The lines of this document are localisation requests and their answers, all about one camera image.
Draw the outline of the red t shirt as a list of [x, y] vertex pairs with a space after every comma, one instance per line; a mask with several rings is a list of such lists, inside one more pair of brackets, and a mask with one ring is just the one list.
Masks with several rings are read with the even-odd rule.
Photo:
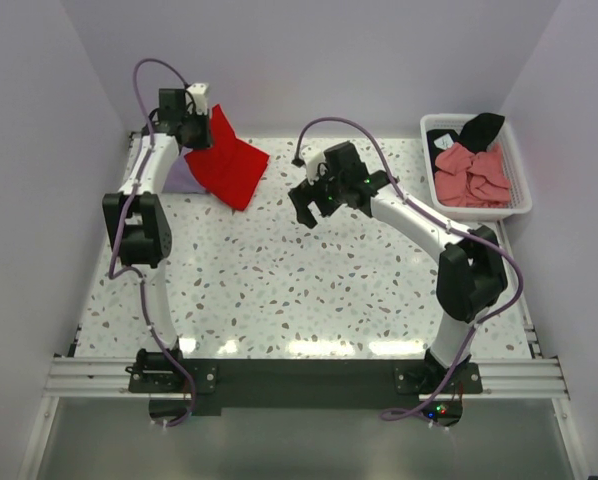
[[184, 156], [197, 182], [227, 206], [245, 211], [263, 177], [270, 155], [239, 139], [217, 104], [210, 120], [213, 146]]

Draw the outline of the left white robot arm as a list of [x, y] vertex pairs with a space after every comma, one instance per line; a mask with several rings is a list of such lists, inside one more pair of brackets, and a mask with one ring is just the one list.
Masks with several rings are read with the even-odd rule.
[[140, 392], [178, 392], [194, 386], [171, 318], [165, 273], [173, 234], [160, 194], [183, 150], [212, 146], [210, 119], [207, 83], [160, 90], [159, 105], [146, 117], [127, 180], [102, 199], [112, 250], [108, 276], [137, 276], [140, 310], [150, 337], [128, 368], [131, 386]]

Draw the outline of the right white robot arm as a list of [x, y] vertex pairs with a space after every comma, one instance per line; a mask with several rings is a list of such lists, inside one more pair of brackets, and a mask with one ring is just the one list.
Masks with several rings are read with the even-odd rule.
[[325, 150], [298, 148], [292, 163], [305, 170], [289, 192], [299, 223], [316, 226], [312, 206], [322, 217], [346, 206], [395, 229], [435, 261], [442, 319], [420, 370], [403, 377], [419, 393], [448, 392], [469, 361], [475, 328], [508, 287], [494, 231], [452, 222], [425, 206], [399, 188], [387, 167], [369, 171], [350, 141]]

